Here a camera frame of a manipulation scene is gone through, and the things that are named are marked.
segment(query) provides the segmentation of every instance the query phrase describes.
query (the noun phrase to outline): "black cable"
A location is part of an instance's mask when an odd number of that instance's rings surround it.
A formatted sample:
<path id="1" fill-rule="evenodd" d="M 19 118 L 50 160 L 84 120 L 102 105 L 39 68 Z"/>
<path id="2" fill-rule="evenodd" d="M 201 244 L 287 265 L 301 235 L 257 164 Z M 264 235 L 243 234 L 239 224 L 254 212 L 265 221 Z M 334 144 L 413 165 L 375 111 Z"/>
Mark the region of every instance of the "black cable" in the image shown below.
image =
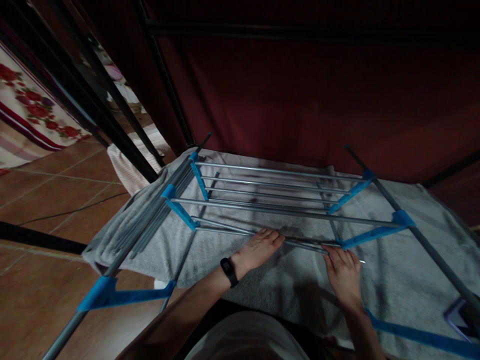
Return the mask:
<path id="1" fill-rule="evenodd" d="M 125 195 L 125 194 L 128 194 L 128 192 L 122 192 L 122 193 L 119 193 L 119 194 L 117 194 L 117 195 L 113 195 L 113 196 L 107 197 L 106 199 L 100 200 L 99 202 L 93 203 L 93 204 L 88 205 L 88 206 L 81 207 L 81 208 L 79 208 L 79 209 L 77 209 L 77 210 L 62 212 L 62 213 L 59 213 L 59 214 L 56 214 L 56 215 L 39 217 L 39 218 L 36 218 L 36 219 L 33 219 L 33 220 L 25 221 L 25 222 L 22 222 L 21 224 L 18 224 L 17 226 L 23 226 L 23 225 L 25 225 L 25 224 L 33 223 L 33 222 L 40 221 L 40 220 L 45 220 L 45 219 L 50 219 L 50 218 L 56 218 L 57 216 L 62 216 L 62 215 L 66 215 L 66 214 L 76 213 L 76 212 L 79 212 L 79 211 L 81 211 L 81 210 L 85 210 L 85 209 L 91 208 L 92 206 L 101 204 L 101 203 L 103 203 L 103 202 L 105 202 L 105 201 L 107 201 L 107 200 L 113 199 L 113 198 L 115 198 L 115 197 L 117 197 L 117 196 Z"/>

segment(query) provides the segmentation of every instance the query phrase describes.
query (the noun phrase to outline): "tiled floor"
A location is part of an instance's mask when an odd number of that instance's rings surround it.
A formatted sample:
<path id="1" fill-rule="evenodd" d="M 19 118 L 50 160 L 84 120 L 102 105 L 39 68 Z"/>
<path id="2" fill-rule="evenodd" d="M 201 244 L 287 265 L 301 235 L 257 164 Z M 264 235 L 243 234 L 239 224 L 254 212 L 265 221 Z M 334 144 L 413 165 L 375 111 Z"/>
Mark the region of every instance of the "tiled floor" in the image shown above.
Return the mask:
<path id="1" fill-rule="evenodd" d="M 140 123 L 151 123 L 140 115 Z M 125 119 L 122 127 L 131 132 Z M 0 221 L 19 225 L 125 193 L 105 148 L 90 137 L 0 176 Z M 130 198 L 23 225 L 88 244 Z M 0 359 L 40 359 L 98 275 L 80 256 L 0 240 Z M 119 274 L 119 289 L 151 289 L 153 278 Z M 182 290 L 176 290 L 175 296 Z M 60 359 L 113 359 L 155 317 L 161 301 L 88 314 Z"/>

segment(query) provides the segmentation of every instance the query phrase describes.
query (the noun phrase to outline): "blue plastic connector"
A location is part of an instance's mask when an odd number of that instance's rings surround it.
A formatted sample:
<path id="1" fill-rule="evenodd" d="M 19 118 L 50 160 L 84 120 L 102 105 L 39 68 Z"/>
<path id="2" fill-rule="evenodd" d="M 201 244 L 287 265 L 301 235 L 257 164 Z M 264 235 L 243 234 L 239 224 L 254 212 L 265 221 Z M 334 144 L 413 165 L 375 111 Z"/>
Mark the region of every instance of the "blue plastic connector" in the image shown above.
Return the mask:
<path id="1" fill-rule="evenodd" d="M 76 310 L 86 312 L 94 309 L 165 299 L 172 296 L 172 292 L 177 285 L 176 281 L 170 281 L 164 289 L 116 291 L 117 280 L 116 277 L 100 277 Z"/>
<path id="2" fill-rule="evenodd" d="M 350 194 L 348 195 L 343 195 L 340 200 L 338 200 L 338 203 L 333 204 L 328 208 L 328 213 L 331 215 L 340 208 L 345 205 L 347 202 L 349 202 L 355 195 L 360 193 L 363 189 L 366 189 L 372 182 L 373 179 L 375 179 L 377 176 L 374 174 L 374 172 L 370 169 L 367 169 L 363 172 L 362 174 L 362 179 L 366 180 L 364 182 L 359 182 L 357 183 L 354 187 L 350 189 Z"/>
<path id="3" fill-rule="evenodd" d="M 373 328 L 377 331 L 390 333 L 417 343 L 428 345 L 449 353 L 460 355 L 467 359 L 480 359 L 480 345 L 467 341 L 457 340 L 432 332 L 421 331 L 411 327 L 385 322 L 372 315 L 370 310 L 365 309 L 370 317 Z"/>
<path id="4" fill-rule="evenodd" d="M 363 234 L 354 236 L 348 240 L 342 241 L 341 247 L 348 249 L 384 236 L 398 233 L 410 226 L 416 226 L 412 218 L 407 214 L 405 210 L 398 210 L 392 214 L 392 223 L 399 224 L 400 227 L 386 227 L 380 226 L 371 231 L 364 232 Z"/>
<path id="5" fill-rule="evenodd" d="M 188 225 L 190 229 L 196 230 L 200 223 L 198 221 L 193 221 L 182 205 L 171 200 L 172 198 L 175 198 L 176 193 L 177 189 L 175 186 L 169 184 L 161 193 L 161 197 L 166 199 L 166 204 L 185 222 L 185 224 Z"/>
<path id="6" fill-rule="evenodd" d="M 192 153 L 188 158 L 190 159 L 191 169 L 193 170 L 196 180 L 198 181 L 198 186 L 200 186 L 201 194 L 203 195 L 205 201 L 208 201 L 209 193 L 207 192 L 207 190 L 205 190 L 205 181 L 202 179 L 202 173 L 200 172 L 199 167 L 197 166 L 197 164 L 195 164 L 195 162 L 199 160 L 198 152 Z"/>

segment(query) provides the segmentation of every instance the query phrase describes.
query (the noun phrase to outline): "black smartwatch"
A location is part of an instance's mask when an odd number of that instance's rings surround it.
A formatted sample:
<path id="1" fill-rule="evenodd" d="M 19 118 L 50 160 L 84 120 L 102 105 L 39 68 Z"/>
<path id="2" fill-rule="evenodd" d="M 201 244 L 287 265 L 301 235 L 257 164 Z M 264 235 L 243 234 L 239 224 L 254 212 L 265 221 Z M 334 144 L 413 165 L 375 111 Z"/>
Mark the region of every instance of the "black smartwatch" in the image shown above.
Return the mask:
<path id="1" fill-rule="evenodd" d="M 220 260 L 220 267 L 225 273 L 228 280 L 230 280 L 230 289 L 233 289 L 235 286 L 237 286 L 239 280 L 237 279 L 237 275 L 235 275 L 235 269 L 232 262 L 230 261 L 230 259 L 224 257 L 222 260 Z"/>

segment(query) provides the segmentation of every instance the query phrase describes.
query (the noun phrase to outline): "floral blanket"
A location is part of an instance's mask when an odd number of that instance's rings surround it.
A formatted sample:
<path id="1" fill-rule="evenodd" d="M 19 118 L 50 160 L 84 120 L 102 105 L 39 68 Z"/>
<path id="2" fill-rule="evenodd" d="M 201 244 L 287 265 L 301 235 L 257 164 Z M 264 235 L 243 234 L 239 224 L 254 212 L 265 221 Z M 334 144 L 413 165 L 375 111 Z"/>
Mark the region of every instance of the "floral blanket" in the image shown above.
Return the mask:
<path id="1" fill-rule="evenodd" d="M 91 136 L 1 42 L 0 119 L 0 170 Z"/>

